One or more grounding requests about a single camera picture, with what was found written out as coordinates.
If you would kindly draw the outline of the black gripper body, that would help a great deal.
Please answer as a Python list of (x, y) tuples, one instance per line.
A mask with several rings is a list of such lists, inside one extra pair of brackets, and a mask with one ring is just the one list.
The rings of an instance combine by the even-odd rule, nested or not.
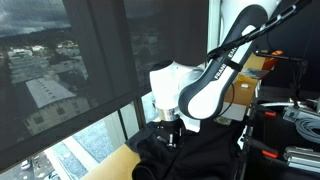
[(168, 139), (166, 140), (167, 146), (176, 148), (182, 136), (182, 130), (184, 128), (183, 121), (181, 119), (173, 121), (161, 120), (159, 128), (168, 134)]

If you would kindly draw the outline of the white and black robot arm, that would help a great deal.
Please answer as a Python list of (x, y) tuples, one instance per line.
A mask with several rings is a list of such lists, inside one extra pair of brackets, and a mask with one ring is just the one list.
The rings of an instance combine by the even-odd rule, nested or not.
[(171, 60), (153, 67), (150, 84), (165, 145), (176, 148), (185, 130), (198, 132), (202, 120), (221, 113), (227, 89), (243, 69), (253, 40), (279, 22), (271, 15), (280, 2), (222, 0), (220, 44), (208, 52), (204, 68)]

